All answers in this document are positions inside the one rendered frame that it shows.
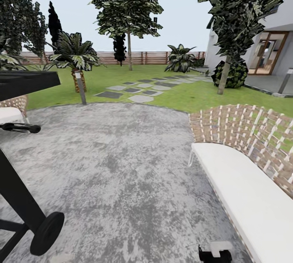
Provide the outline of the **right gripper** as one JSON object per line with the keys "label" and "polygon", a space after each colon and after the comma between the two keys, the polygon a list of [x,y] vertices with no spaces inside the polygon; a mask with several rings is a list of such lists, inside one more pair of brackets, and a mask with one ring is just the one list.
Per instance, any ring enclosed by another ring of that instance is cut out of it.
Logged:
{"label": "right gripper", "polygon": [[211,251],[202,251],[199,249],[199,258],[204,263],[231,263],[231,256],[228,251],[219,251],[220,257],[214,258]]}

